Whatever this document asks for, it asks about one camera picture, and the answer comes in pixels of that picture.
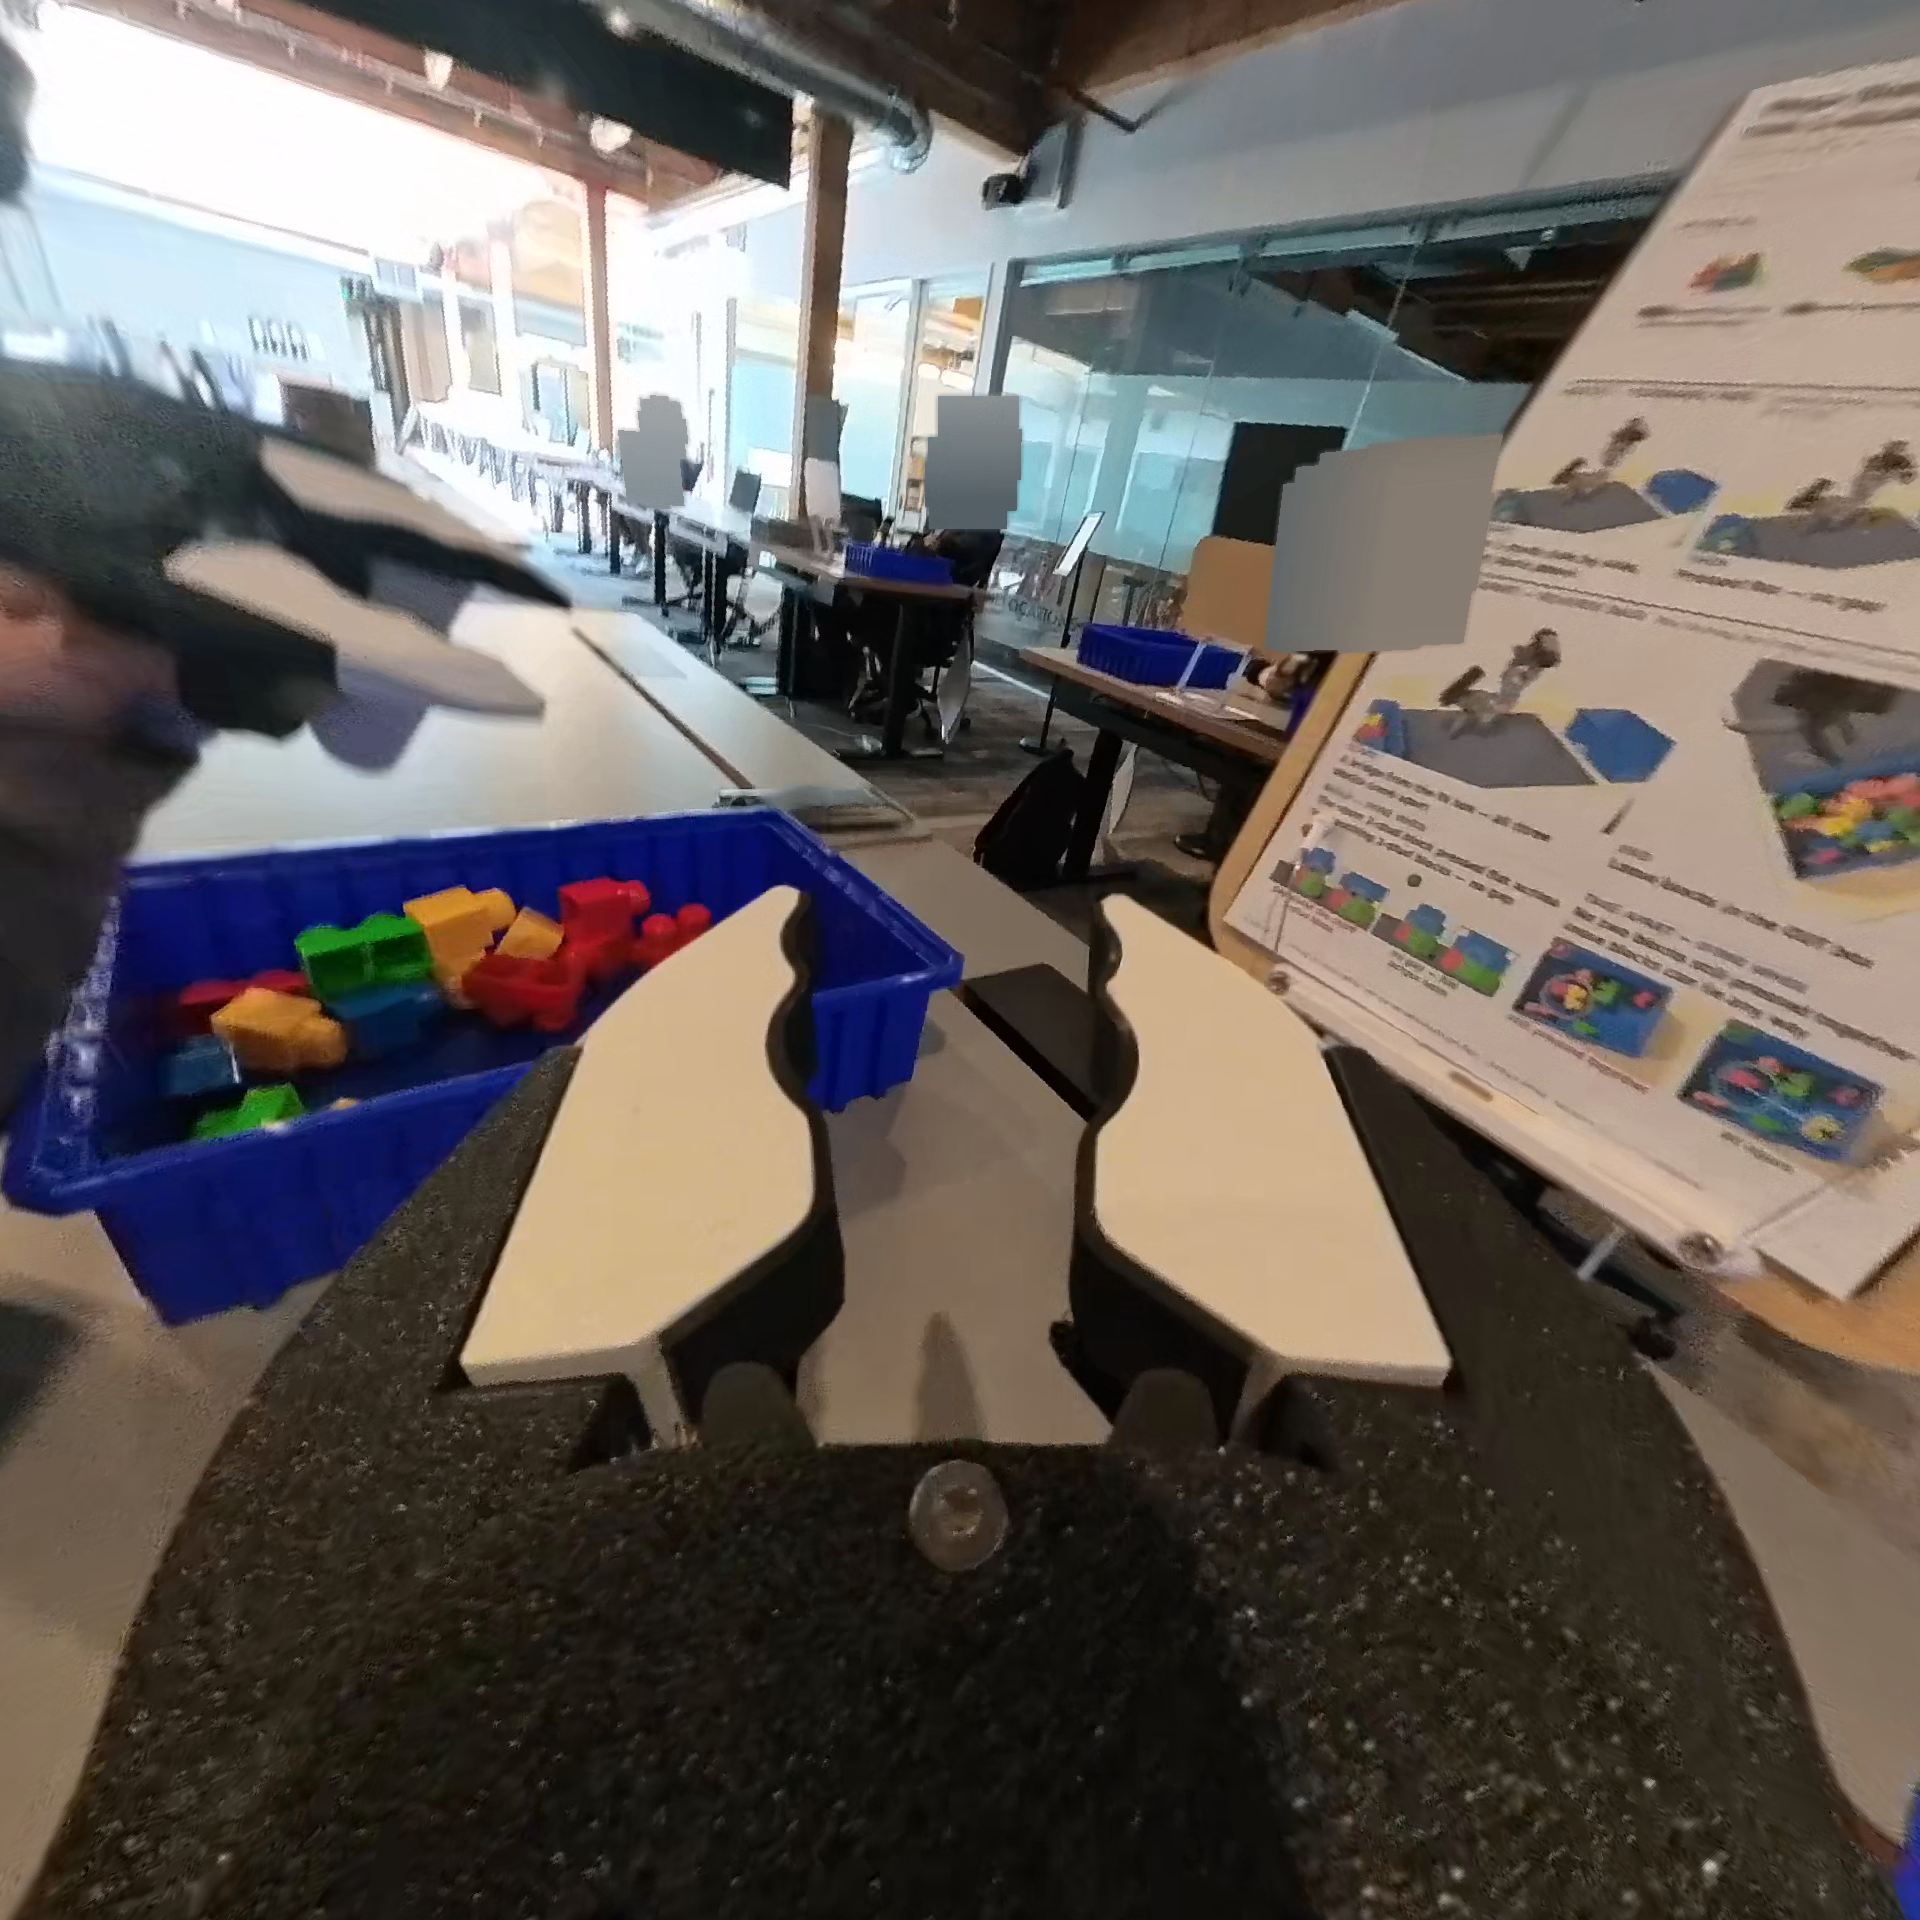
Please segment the person's left forearm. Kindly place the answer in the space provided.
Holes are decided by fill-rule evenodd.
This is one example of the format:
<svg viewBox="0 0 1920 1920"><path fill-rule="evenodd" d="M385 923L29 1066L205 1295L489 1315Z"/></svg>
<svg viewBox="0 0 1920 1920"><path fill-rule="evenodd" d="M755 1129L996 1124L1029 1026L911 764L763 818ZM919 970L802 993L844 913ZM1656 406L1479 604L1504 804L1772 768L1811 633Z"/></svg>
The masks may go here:
<svg viewBox="0 0 1920 1920"><path fill-rule="evenodd" d="M89 971L149 814L184 767L125 739L3 728L3 1121Z"/></svg>

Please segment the tan cardboard panel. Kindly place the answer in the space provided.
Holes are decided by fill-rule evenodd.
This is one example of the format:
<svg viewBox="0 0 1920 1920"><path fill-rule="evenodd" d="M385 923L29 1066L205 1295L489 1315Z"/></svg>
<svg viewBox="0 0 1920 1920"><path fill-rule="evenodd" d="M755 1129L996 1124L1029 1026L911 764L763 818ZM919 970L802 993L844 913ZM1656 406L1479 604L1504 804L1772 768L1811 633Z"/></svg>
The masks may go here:
<svg viewBox="0 0 1920 1920"><path fill-rule="evenodd" d="M1259 651L1266 646L1275 547L1225 536L1195 542L1187 570L1180 633Z"/></svg>

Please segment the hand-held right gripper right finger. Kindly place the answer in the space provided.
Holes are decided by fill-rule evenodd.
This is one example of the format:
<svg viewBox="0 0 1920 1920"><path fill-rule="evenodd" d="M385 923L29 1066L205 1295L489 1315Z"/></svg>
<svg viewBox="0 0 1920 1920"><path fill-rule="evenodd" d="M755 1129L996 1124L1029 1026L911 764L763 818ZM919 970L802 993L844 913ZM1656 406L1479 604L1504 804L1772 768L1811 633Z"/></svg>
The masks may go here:
<svg viewBox="0 0 1920 1920"><path fill-rule="evenodd" d="M1297 1382L1442 1391L1449 1340L1312 1026L1131 899L1099 907L1088 995L1067 1273L1088 1391L1184 1376L1218 1441Z"/></svg>

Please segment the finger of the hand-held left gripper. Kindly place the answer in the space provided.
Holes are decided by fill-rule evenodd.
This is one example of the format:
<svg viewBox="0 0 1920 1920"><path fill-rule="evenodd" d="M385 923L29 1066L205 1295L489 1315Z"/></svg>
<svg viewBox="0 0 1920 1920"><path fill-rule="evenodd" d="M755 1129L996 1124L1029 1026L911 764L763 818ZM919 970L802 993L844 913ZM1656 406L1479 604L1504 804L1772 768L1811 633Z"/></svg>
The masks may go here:
<svg viewBox="0 0 1920 1920"><path fill-rule="evenodd" d="M203 542L179 550L163 572L228 610L327 642L343 696L359 704L500 719L544 712L544 696L506 664L452 641L450 626L477 585L441 568L376 560L371 591L352 592L281 547Z"/></svg>
<svg viewBox="0 0 1920 1920"><path fill-rule="evenodd" d="M272 539L340 587L373 596L378 576L408 570L529 607L569 607L516 547L380 471L290 438L258 438L256 466Z"/></svg>

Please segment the brown edged office desk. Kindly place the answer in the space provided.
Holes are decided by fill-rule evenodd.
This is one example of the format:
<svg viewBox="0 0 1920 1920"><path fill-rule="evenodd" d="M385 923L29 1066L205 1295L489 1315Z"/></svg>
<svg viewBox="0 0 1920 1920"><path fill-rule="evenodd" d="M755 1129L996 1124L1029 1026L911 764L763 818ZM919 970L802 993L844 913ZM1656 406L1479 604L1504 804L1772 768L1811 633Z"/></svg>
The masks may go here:
<svg viewBox="0 0 1920 1920"><path fill-rule="evenodd" d="M1227 855L1264 782L1281 764L1282 731L1225 712L1211 696L1192 699L1181 690L1108 679L1080 666L1073 650L1026 648L1018 658L1044 679L1050 713L1064 713L1096 735L1087 767L1088 787L1064 875L1050 887L1121 882L1133 875L1130 863L1097 865L1124 751L1143 751L1211 782L1215 804L1200 858L1218 865Z"/></svg>
<svg viewBox="0 0 1920 1920"><path fill-rule="evenodd" d="M839 601L883 604L892 610L895 624L881 668L881 730L861 736L852 748L839 751L839 760L849 767L940 760L953 726L943 726L935 731L935 744L927 748L914 748L905 739L908 719L921 706L921 673L927 668L924 657L928 654L928 648L921 646L921 630L932 617L944 617L951 609L961 609L972 619L985 594L983 587L849 570L844 553L826 556L810 547L775 539L751 539L751 559L781 591L777 696L788 699L796 694L800 604L811 609L836 609Z"/></svg>

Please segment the black backpack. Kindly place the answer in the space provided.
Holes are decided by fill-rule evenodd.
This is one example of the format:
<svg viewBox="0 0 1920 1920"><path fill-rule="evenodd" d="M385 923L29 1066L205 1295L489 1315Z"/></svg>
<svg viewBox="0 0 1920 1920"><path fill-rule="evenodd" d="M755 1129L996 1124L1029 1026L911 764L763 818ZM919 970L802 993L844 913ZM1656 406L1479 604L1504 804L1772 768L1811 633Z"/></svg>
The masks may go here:
<svg viewBox="0 0 1920 1920"><path fill-rule="evenodd" d="M1064 875L1087 787L1088 780L1071 748L1039 760L980 825L972 847L973 865L1021 894L1056 882Z"/></svg>

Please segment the printed instruction poster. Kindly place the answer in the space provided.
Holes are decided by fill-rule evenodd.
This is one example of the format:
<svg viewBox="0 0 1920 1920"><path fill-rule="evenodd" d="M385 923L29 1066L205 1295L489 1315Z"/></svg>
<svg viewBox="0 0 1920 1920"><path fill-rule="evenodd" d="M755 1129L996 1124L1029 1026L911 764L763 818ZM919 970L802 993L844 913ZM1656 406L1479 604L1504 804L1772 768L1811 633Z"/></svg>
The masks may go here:
<svg viewBox="0 0 1920 1920"><path fill-rule="evenodd" d="M1680 1264L1916 1246L1917 73L1751 92L1507 430L1221 923Z"/></svg>

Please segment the person's left hand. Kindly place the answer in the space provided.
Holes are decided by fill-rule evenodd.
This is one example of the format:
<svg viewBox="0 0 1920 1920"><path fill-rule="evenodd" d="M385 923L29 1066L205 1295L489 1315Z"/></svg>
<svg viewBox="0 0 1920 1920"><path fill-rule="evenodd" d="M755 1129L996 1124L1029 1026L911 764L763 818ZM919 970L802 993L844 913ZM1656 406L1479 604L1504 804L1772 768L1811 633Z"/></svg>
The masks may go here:
<svg viewBox="0 0 1920 1920"><path fill-rule="evenodd" d="M191 771L202 728L181 666L154 641L83 614L57 585L3 568L5 771L72 772L120 760Z"/></svg>

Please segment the wooden post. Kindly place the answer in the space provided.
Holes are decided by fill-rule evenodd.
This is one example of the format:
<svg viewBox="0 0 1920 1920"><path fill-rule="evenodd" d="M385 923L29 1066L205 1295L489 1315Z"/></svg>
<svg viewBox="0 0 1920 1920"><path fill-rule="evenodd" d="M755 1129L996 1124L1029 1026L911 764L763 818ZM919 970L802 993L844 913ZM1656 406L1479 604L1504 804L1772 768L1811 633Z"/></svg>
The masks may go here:
<svg viewBox="0 0 1920 1920"><path fill-rule="evenodd" d="M800 326L792 428L792 506L807 507L810 419L832 399L832 368L849 235L852 126L824 100L807 116L807 194L800 243Z"/></svg>

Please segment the instruction poster on white stand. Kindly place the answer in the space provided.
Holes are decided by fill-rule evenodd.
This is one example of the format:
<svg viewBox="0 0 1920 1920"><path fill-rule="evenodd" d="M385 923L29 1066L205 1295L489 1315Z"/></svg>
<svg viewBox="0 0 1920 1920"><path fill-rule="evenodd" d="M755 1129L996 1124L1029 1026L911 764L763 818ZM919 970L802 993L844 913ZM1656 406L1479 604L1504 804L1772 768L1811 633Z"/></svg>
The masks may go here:
<svg viewBox="0 0 1920 1920"><path fill-rule="evenodd" d="M1917 1372L1916 1244L1883 1263L1876 1278L1849 1304L1804 1284L1763 1259L1754 1244L1721 1246L1674 1215L1674 1195L1635 1187L1626 1152L1564 1121L1531 1116L1514 1095L1476 1074L1416 1048L1355 993L1311 980L1264 935L1231 923L1247 882L1271 866L1266 854L1289 810L1329 755L1332 735L1355 704L1370 657L1338 657L1307 719L1295 730L1241 827L1218 860L1208 899L1208 935L1240 971L1277 995L1324 1038L1349 1042L1393 1073L1411 1092L1488 1147L1496 1163L1522 1168L1539 1184L1564 1188L1599 1215L1609 1231L1637 1241L1691 1283L1716 1290L1736 1310L1796 1343L1897 1376Z"/></svg>

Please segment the metal ceiling duct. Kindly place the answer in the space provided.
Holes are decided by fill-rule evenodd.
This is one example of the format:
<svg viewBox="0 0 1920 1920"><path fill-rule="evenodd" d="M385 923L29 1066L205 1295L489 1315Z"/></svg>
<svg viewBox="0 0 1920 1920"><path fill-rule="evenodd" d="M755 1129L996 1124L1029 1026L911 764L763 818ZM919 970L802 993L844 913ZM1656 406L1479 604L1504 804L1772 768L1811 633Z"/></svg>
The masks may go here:
<svg viewBox="0 0 1920 1920"><path fill-rule="evenodd" d="M874 81L850 63L819 51L748 4L721 3L591 3L591 12L625 36L652 35L767 86L793 104L824 107L868 131L901 174L917 174L932 146L928 111L901 88Z"/></svg>

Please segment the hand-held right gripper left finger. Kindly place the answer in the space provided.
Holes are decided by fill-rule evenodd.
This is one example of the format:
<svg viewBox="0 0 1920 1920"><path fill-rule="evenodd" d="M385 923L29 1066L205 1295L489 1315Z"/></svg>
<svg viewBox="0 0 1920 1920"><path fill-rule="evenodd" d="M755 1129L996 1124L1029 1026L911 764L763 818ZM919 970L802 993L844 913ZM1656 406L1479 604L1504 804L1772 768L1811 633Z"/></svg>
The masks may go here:
<svg viewBox="0 0 1920 1920"><path fill-rule="evenodd" d="M458 1356L629 1388L656 1450L816 1450L800 1364L847 1304L811 1097L810 899L777 886L592 1024Z"/></svg>

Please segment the flat black desk cover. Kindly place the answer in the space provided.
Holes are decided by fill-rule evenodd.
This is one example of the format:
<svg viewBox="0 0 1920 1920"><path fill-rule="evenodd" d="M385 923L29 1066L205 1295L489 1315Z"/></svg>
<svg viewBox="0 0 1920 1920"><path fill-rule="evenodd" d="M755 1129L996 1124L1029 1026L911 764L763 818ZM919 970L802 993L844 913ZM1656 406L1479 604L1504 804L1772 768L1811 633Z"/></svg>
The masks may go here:
<svg viewBox="0 0 1920 1920"><path fill-rule="evenodd" d="M1080 1121L1101 1114L1113 1030L1083 983L1026 966L969 976L956 998Z"/></svg>

